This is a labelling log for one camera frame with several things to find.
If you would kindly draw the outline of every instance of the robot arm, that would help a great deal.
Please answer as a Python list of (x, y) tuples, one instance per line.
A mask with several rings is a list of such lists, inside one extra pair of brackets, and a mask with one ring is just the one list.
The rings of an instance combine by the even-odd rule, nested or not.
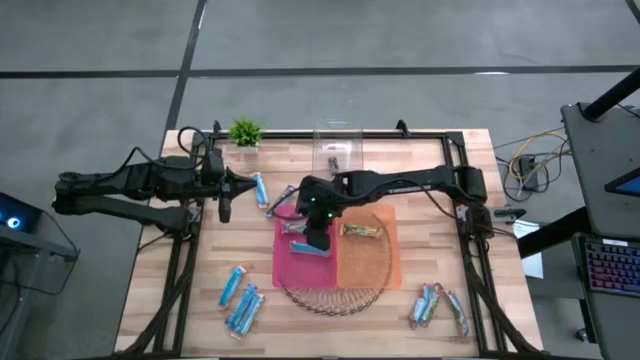
[(349, 206), (362, 206), (387, 195), (432, 190), (444, 192), (472, 209), (483, 208), (487, 200), (482, 171), (469, 166), (393, 174), (350, 171), (337, 174), (331, 181), (306, 176), (299, 189), (296, 211), (308, 218), (307, 242), (321, 250), (329, 248), (327, 228)]
[(65, 215), (97, 212), (182, 233), (191, 220), (190, 211), (184, 207), (156, 209), (105, 195), (124, 195), (132, 200), (157, 197), (162, 201), (213, 198), (218, 199), (220, 221), (229, 222), (231, 200), (255, 187), (256, 182), (225, 169), (222, 151), (214, 147), (219, 131), (220, 125), (216, 123), (214, 132), (202, 139), (200, 144), (205, 152), (198, 164), (188, 157), (169, 156), (126, 165), (130, 156), (113, 173), (62, 173), (55, 185), (53, 208)]

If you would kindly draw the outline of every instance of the wooden tabletop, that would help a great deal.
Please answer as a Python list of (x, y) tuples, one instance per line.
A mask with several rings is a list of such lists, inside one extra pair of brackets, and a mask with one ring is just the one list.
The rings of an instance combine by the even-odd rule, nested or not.
[[(503, 206), (504, 195), (487, 130), (464, 133), (469, 164), (483, 170), (489, 200), (487, 206)], [(163, 156), (182, 155), (177, 131), (169, 131)], [(192, 134), (185, 132), (183, 143)], [(311, 140), (265, 140), (257, 155), (246, 155), (226, 142), (225, 164), (239, 174), (260, 171), (270, 199), (289, 185), (297, 185), (311, 172)], [(380, 173), (432, 168), (444, 162), (437, 140), (364, 140), (364, 168)], [(434, 197), (451, 211), (443, 194)], [(271, 282), (273, 224), (256, 207), (249, 191), (232, 202), (231, 222), (218, 221), (217, 204), (207, 200), (203, 229), (193, 279), (189, 316), (184, 338), (184, 356), (202, 357), (318, 357), (318, 356), (477, 356), (473, 324), (468, 338), (457, 335), (448, 306), (438, 306), (428, 328), (411, 330), (408, 316), (423, 283), (440, 282), (455, 290), (471, 320), (458, 235), (453, 220), (444, 216), (422, 193), (388, 196), (380, 200), (395, 207), (397, 217), (402, 286), (386, 290), (368, 309), (351, 316), (326, 317), (310, 313), (289, 300)], [(167, 204), (152, 201), (152, 206)], [(155, 228), (145, 228), (141, 244), (157, 237)], [(513, 239), (491, 239), (489, 258), (500, 306), (526, 339), (542, 348), (542, 342), (527, 283)], [(130, 345), (158, 309), (162, 296), (170, 240), (160, 240), (138, 255), (120, 324), (116, 350)], [(220, 310), (218, 299), (233, 268), (249, 268), (242, 282), (256, 284), (266, 300), (250, 333), (241, 341), (228, 335), (224, 319), (241, 295), (236, 294), (228, 310)], [(484, 308), (489, 348), (495, 349), (491, 322)], [(171, 320), (168, 328), (172, 331)], [(167, 336), (170, 344), (171, 333)]]

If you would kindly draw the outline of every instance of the concrete floor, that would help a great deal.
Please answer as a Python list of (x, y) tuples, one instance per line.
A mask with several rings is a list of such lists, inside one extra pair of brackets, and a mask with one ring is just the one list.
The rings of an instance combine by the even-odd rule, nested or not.
[[(0, 71), (177, 70), (196, 3), (0, 0)], [(209, 0), (193, 68), (626, 65), (640, 58), (638, 35), (623, 0)], [(271, 129), (322, 117), (367, 128), (404, 119), (413, 128), (489, 128), (497, 145), (561, 126), (561, 105), (590, 101), (624, 75), (194, 78), (177, 126), (224, 126), (242, 115)], [(156, 152), (175, 86), (173, 78), (0, 80), (1, 191), (50, 211), (59, 172), (112, 170), (134, 145)], [(554, 147), (542, 140), (531, 150)], [(565, 159), (562, 178), (519, 206), (529, 220), (553, 221), (582, 205), (576, 183)], [(57, 218), (82, 256), (63, 294), (38, 299), (20, 358), (106, 355), (140, 226)], [(535, 295), (547, 350), (598, 357), (597, 346), (572, 337), (582, 326), (577, 302)]]

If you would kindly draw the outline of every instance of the keyboard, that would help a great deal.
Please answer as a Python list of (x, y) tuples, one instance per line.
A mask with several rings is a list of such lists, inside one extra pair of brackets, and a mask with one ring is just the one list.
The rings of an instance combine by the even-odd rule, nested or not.
[(585, 244), (591, 290), (640, 297), (640, 249)]

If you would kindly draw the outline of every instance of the small green plant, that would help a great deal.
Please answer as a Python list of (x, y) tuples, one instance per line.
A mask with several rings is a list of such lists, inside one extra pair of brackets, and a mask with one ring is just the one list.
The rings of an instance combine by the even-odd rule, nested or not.
[(253, 120), (244, 116), (233, 119), (233, 125), (229, 129), (229, 137), (238, 146), (256, 146), (261, 136), (262, 129)]

